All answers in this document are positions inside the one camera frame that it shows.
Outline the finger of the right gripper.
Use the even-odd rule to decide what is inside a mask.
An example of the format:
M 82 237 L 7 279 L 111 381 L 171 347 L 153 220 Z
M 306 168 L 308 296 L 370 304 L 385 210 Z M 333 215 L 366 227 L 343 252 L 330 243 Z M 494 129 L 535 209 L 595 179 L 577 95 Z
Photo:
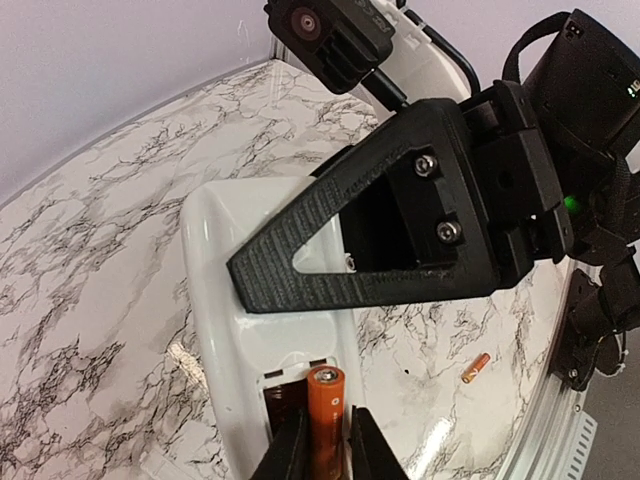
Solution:
M 333 219 L 355 271 L 304 269 L 301 249 Z M 227 267 L 251 313 L 483 297 L 499 285 L 487 223 L 459 106 L 420 100 L 326 161 Z

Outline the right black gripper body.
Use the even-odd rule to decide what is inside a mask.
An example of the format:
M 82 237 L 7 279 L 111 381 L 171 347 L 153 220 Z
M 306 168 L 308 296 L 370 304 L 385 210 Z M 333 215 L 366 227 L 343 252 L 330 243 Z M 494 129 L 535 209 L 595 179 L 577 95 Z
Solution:
M 536 114 L 523 87 L 493 85 L 460 104 L 472 135 L 472 167 L 488 213 L 500 288 L 537 260 L 559 263 L 574 245 L 570 215 Z

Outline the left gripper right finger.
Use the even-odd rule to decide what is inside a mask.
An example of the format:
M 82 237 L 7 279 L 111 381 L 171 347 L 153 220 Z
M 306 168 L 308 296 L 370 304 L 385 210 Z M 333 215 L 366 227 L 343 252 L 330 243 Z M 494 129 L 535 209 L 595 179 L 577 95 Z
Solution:
M 352 408 L 351 463 L 355 480 L 408 480 L 371 412 Z

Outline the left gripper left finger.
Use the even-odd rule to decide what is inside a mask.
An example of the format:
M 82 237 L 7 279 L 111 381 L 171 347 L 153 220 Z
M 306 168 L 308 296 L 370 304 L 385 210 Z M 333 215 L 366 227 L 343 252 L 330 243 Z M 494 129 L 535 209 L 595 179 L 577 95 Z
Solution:
M 309 416 L 292 413 L 281 425 L 252 474 L 252 480 L 303 480 L 307 478 Z

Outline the white remote control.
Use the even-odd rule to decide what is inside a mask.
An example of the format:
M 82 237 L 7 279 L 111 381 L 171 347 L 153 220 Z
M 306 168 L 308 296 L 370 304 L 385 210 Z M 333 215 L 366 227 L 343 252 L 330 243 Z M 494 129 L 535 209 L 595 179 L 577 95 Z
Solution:
M 250 314 L 226 263 L 257 229 L 304 190 L 309 177 L 217 180 L 181 210 L 189 296 L 207 386 L 231 475 L 248 479 L 271 443 L 265 390 L 303 383 L 320 361 L 346 376 L 345 405 L 364 401 L 351 310 Z

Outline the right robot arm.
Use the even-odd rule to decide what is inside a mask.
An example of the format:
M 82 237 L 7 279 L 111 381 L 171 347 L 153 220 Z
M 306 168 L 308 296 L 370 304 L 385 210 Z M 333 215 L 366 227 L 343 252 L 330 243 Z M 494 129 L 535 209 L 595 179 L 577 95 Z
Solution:
M 402 1 L 270 1 L 271 32 L 330 91 L 390 117 L 228 261 L 251 313 L 484 297 L 539 260 L 571 278 L 553 372 L 583 391 L 639 325 L 639 59 L 581 10 L 529 28 L 489 88 Z

